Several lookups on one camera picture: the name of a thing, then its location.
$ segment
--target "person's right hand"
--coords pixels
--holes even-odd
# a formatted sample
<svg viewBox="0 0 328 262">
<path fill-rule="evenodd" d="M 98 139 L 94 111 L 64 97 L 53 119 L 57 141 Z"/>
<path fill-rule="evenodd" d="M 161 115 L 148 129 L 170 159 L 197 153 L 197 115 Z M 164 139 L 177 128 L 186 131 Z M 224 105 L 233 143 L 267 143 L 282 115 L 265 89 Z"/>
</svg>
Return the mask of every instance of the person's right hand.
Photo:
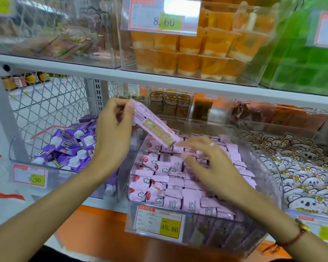
<svg viewBox="0 0 328 262">
<path fill-rule="evenodd" d="M 197 163 L 193 156 L 187 153 L 181 155 L 199 181 L 219 198 L 241 207 L 247 202 L 251 194 L 257 193 L 240 175 L 227 153 L 208 137 L 192 137 L 176 145 L 189 147 L 192 152 L 202 151 L 209 158 L 210 167 L 205 168 Z"/>
</svg>

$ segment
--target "bracelet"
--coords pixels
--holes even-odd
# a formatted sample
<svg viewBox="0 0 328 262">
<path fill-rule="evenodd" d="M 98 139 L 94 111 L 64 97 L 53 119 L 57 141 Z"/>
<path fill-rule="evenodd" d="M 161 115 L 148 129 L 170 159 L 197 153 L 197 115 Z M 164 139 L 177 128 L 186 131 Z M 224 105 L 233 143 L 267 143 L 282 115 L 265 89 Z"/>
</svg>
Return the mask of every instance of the bracelet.
<svg viewBox="0 0 328 262">
<path fill-rule="evenodd" d="M 280 243 L 275 242 L 273 245 L 270 245 L 269 247 L 267 247 L 262 252 L 264 253 L 267 250 L 271 250 L 271 249 L 275 248 L 274 250 L 271 250 L 271 253 L 275 253 L 275 252 L 279 251 L 281 247 L 284 248 L 284 247 L 287 247 L 287 246 L 292 245 L 293 243 L 297 242 L 305 233 L 309 233 L 310 232 L 310 227 L 308 227 L 307 225 L 303 224 L 301 220 L 295 219 L 295 221 L 298 223 L 300 232 L 299 232 L 299 234 L 293 240 L 291 240 L 289 242 L 286 242 L 286 243 L 283 243 L 283 244 L 280 244 Z"/>
</svg>

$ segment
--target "person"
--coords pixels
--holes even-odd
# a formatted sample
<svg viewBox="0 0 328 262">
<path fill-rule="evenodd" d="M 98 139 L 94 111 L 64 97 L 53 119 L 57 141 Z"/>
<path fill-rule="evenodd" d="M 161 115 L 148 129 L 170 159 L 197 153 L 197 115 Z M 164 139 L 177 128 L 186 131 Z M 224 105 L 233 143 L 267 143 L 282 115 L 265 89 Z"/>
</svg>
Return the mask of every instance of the person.
<svg viewBox="0 0 328 262">
<path fill-rule="evenodd" d="M 131 101 L 111 98 L 107 102 L 97 120 L 97 145 L 88 166 L 0 225 L 0 262 L 29 261 L 86 198 L 118 169 L 130 148 L 133 113 Z M 202 167 L 188 154 L 183 157 L 198 179 L 219 198 L 232 203 L 259 222 L 276 242 L 290 243 L 284 249 L 294 260 L 328 262 L 328 244 L 312 233 L 300 234 L 299 224 L 269 198 L 252 188 L 227 154 L 209 138 L 199 136 L 177 145 L 206 154 L 210 159 L 209 168 Z"/>
</svg>

